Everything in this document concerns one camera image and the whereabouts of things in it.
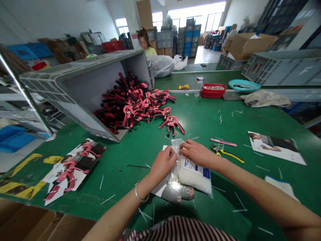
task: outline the left hand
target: left hand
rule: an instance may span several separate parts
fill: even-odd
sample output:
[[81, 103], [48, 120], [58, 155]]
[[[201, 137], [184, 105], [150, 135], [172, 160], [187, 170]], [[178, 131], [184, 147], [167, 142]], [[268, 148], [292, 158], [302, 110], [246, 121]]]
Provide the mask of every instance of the left hand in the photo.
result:
[[163, 181], [163, 179], [169, 174], [172, 168], [175, 165], [177, 160], [177, 154], [174, 153], [174, 150], [171, 146], [165, 148], [165, 150], [158, 153], [151, 170], [148, 174], [150, 177], [151, 184], [154, 185], [154, 188]]

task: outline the tipped-over crate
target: tipped-over crate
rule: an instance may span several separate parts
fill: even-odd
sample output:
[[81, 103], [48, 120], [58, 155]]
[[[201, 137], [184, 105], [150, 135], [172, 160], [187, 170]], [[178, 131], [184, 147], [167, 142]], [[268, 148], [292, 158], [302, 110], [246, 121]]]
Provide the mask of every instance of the tipped-over crate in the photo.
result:
[[242, 71], [264, 86], [321, 85], [321, 50], [254, 53]]
[[246, 66], [247, 60], [234, 60], [226, 54], [221, 54], [218, 64], [225, 70], [240, 70]]
[[138, 76], [139, 82], [147, 84], [149, 91], [153, 89], [152, 70], [148, 69], [142, 50], [116, 51], [22, 74], [20, 78], [90, 133], [120, 142], [128, 130], [119, 130], [119, 134], [114, 135], [93, 112], [101, 109], [102, 94], [117, 85], [118, 73], [126, 76], [128, 71]]

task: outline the glass jar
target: glass jar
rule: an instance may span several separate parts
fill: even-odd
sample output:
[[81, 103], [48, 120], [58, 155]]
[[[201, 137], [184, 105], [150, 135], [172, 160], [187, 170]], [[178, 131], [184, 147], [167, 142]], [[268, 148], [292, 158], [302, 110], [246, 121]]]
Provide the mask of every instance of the glass jar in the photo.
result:
[[194, 97], [199, 97], [201, 95], [201, 90], [204, 83], [204, 77], [197, 77], [196, 84], [195, 84], [195, 92]]

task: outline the teal plastic bowl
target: teal plastic bowl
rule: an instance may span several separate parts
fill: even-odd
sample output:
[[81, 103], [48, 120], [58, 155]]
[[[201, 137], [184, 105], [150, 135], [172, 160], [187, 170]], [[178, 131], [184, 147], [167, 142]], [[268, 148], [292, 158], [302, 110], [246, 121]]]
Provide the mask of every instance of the teal plastic bowl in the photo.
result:
[[[245, 86], [245, 87], [248, 87], [249, 89], [236, 87], [234, 85]], [[228, 86], [231, 89], [235, 89], [237, 91], [244, 91], [244, 92], [254, 92], [254, 91], [257, 91], [261, 88], [261, 86], [259, 84], [248, 81], [248, 80], [231, 80], [230, 82], [228, 82]]]

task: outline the warehouse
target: warehouse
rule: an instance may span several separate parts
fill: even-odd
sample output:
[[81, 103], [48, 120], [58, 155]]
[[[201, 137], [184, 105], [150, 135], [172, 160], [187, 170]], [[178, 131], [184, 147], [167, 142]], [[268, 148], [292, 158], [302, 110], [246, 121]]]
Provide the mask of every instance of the warehouse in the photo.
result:
[[1, 236], [320, 240], [320, 6], [1, 1]]

